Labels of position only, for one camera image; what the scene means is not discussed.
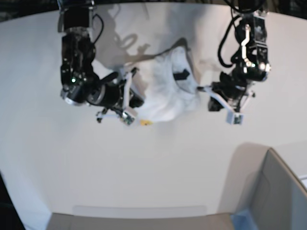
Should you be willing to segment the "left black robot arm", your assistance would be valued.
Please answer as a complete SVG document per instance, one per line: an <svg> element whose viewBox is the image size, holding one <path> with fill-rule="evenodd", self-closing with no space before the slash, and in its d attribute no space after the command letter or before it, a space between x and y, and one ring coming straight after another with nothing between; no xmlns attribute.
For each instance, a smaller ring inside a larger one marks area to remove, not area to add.
<svg viewBox="0 0 307 230"><path fill-rule="evenodd" d="M210 112L225 109L227 123L240 125L246 105L255 97L252 86L256 82L266 81L272 69L268 59L265 27L268 5L265 0L227 0L226 4L231 8L232 19L219 44L217 55L220 64L232 71L221 72L217 82L199 86L198 91L209 94ZM234 29L239 47L227 64L221 54L231 28Z"/></svg>

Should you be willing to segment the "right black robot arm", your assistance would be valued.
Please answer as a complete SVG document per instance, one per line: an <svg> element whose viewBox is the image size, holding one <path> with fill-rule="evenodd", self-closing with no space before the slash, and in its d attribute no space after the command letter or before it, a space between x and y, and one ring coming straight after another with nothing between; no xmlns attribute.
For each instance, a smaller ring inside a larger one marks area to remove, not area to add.
<svg viewBox="0 0 307 230"><path fill-rule="evenodd" d="M61 98L69 105L100 107L96 121L101 123L112 111L130 126L137 118L136 108L144 99L132 80L139 69L120 68L100 78L94 71L96 43L104 30L104 21L95 13L93 0L59 0L58 32L61 39Z"/></svg>

